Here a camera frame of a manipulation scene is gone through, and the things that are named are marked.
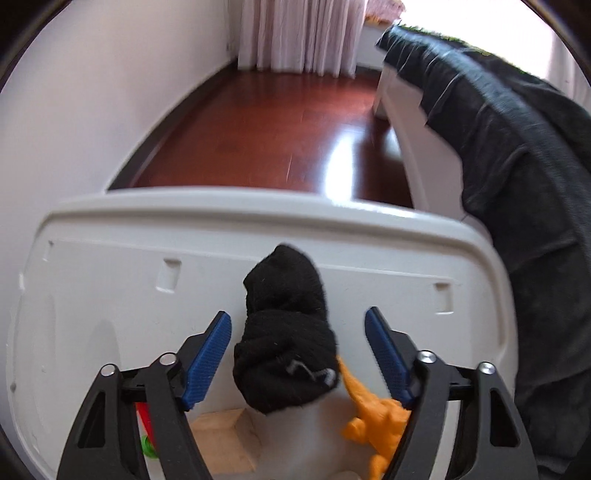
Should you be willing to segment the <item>orange toy dinosaur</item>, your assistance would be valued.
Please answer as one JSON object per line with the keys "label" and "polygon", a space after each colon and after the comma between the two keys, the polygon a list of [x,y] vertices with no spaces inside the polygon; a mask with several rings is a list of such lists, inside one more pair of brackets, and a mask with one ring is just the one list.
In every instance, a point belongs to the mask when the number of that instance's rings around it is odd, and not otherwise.
{"label": "orange toy dinosaur", "polygon": [[342,438],[374,449],[368,478],[382,479],[400,445],[411,412],[398,400],[381,398],[370,392],[353,376],[341,357],[337,360],[342,383],[356,408],[356,415],[342,427]]}

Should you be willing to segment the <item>black sock ball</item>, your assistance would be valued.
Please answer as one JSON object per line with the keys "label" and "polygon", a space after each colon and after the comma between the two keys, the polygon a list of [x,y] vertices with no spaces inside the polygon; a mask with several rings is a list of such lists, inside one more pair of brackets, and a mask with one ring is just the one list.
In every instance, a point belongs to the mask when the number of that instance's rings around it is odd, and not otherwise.
{"label": "black sock ball", "polygon": [[246,404],[263,415],[303,407],[339,385],[337,338],[325,289],[300,250],[277,245],[243,279],[245,327],[232,376]]}

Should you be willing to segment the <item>dark bed cover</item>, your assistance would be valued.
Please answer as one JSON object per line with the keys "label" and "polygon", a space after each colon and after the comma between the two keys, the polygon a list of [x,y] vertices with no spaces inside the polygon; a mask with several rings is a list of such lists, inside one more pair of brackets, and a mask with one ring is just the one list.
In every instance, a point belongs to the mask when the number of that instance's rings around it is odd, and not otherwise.
{"label": "dark bed cover", "polygon": [[515,402],[543,479],[590,475],[590,116],[459,40],[393,26],[379,47],[458,154],[462,204],[513,289]]}

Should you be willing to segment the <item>grey plastic storage box lid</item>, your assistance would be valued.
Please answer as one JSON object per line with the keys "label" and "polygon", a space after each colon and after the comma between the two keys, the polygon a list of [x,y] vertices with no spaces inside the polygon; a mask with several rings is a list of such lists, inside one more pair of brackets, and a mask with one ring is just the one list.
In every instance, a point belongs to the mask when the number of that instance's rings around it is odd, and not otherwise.
{"label": "grey plastic storage box lid", "polygon": [[137,190],[72,200],[34,229],[8,344],[12,422],[40,476],[62,450],[99,369],[143,367],[205,330],[232,336],[204,402],[248,409],[262,454],[253,479],[365,475],[372,451],[341,436],[345,388],[287,406],[297,381],[325,386],[311,349],[335,350],[379,397],[370,308],[449,364],[517,374],[508,274],[489,238],[435,214],[242,189]]}

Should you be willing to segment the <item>pink patterned left curtain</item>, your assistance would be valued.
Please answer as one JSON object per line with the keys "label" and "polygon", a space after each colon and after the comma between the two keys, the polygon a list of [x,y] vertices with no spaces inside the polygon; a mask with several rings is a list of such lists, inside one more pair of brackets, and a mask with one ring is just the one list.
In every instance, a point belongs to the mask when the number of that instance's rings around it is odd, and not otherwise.
{"label": "pink patterned left curtain", "polygon": [[365,1],[244,1],[238,68],[356,76]]}

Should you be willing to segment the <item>folded pink blankets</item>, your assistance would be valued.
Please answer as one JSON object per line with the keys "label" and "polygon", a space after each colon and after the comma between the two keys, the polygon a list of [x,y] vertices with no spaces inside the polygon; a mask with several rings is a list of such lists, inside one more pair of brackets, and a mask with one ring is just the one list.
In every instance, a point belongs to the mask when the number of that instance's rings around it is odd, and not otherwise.
{"label": "folded pink blankets", "polygon": [[391,24],[401,18],[406,6],[402,0],[369,0],[367,1],[367,23]]}

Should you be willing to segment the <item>red green toy car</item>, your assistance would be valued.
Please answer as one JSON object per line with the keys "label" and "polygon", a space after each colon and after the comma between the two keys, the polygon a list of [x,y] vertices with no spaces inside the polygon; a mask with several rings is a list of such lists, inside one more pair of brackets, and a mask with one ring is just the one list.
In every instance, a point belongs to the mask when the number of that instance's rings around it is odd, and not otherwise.
{"label": "red green toy car", "polygon": [[157,459],[158,454],[154,446],[153,427],[148,405],[145,402],[136,402],[135,408],[144,430],[144,435],[140,439],[142,452],[149,459]]}

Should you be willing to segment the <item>wooden cube block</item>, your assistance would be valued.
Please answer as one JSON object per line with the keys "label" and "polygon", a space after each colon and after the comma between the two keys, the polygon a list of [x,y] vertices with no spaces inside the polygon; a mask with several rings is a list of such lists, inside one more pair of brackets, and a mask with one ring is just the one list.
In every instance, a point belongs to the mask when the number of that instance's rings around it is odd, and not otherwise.
{"label": "wooden cube block", "polygon": [[211,475],[256,471],[262,442],[248,410],[202,414],[190,423],[190,429]]}

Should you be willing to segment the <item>white bed frame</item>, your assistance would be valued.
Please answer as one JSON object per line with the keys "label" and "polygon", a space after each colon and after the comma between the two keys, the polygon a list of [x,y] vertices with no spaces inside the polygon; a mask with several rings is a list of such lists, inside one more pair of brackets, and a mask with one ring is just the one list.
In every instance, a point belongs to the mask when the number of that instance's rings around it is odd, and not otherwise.
{"label": "white bed frame", "polygon": [[461,221],[466,216],[461,203],[461,161],[427,125],[422,97],[422,90],[384,65],[374,113],[389,121],[397,137],[414,207]]}

